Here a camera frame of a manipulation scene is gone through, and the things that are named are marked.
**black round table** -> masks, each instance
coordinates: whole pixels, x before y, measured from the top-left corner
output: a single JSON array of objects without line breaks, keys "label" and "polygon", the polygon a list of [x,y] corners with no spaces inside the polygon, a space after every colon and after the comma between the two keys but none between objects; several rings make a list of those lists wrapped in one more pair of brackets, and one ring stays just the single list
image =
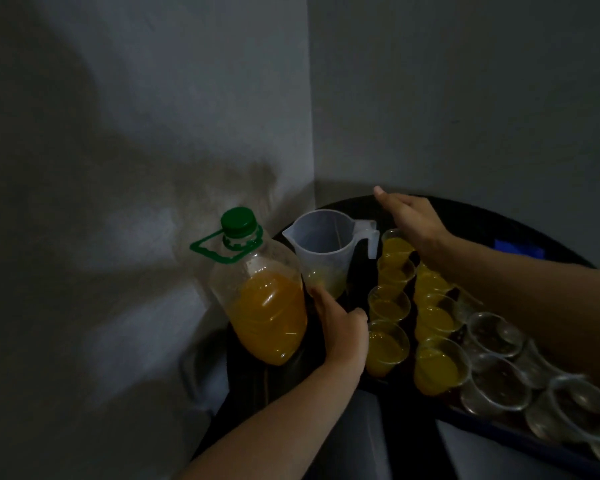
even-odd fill
[{"label": "black round table", "polygon": [[[493,247],[496,240],[535,246],[544,250],[547,260],[592,267],[591,263],[576,253],[528,226],[472,205],[431,196],[428,198],[449,232],[458,237],[488,247]],[[339,201],[326,205],[323,209],[339,210],[353,219],[373,219],[377,222],[380,233],[395,227],[391,214],[382,209],[373,196]],[[274,239],[292,249],[281,233]],[[349,268],[347,291],[338,299],[346,310],[359,306],[368,311],[367,295],[377,284],[376,261],[368,259],[366,247],[366,241],[358,243]],[[293,389],[324,361],[322,329],[313,301],[308,295],[305,296],[305,303],[308,325],[303,342],[293,357],[280,367],[264,364],[250,355],[241,345],[231,325],[228,326],[227,373],[230,393],[196,455],[243,420]],[[408,317],[404,322],[413,323],[413,320],[409,320]],[[408,335],[413,349],[413,327],[408,330]],[[413,364],[408,362],[396,367],[383,381],[372,379],[365,373],[359,384],[359,388],[373,392],[379,397],[393,475],[396,478],[407,475],[416,478],[455,477],[435,426],[435,418],[440,415],[415,391],[412,381],[394,379],[403,378],[406,375],[405,369],[413,367]],[[405,431],[413,431],[414,428],[418,429],[417,438],[404,434]],[[405,462],[406,452],[409,452],[410,456],[415,455],[416,457],[412,458],[419,460]],[[426,471],[417,471],[419,465],[426,465]]]}]

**blue object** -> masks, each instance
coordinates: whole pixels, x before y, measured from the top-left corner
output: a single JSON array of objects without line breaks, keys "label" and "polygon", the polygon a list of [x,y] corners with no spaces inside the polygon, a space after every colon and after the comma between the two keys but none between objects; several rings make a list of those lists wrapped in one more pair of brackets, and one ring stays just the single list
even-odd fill
[{"label": "blue object", "polygon": [[513,244],[507,241],[495,240],[493,249],[502,251],[503,253],[522,254],[536,259],[544,259],[544,249],[534,246],[533,244]]}]

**white wall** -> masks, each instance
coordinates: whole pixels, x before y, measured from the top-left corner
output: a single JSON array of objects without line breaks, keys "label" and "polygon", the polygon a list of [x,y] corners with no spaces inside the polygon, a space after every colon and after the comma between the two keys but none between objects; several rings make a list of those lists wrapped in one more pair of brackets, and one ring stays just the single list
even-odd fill
[{"label": "white wall", "polygon": [[371,186],[600,266],[600,0],[309,0],[318,205]]},{"label": "white wall", "polygon": [[314,207],[306,0],[0,0],[0,478],[168,478],[188,245]]}]

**measuring jug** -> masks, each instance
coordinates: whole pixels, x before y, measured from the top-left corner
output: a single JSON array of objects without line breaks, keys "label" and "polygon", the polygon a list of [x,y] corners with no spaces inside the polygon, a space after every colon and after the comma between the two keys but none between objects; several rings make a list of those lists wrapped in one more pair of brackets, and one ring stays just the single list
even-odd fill
[{"label": "measuring jug", "polygon": [[376,221],[357,221],[328,209],[298,217],[282,235],[296,250],[306,286],[322,285],[334,298],[347,287],[347,273],[358,241],[368,239],[368,257],[375,259],[380,238]]}]

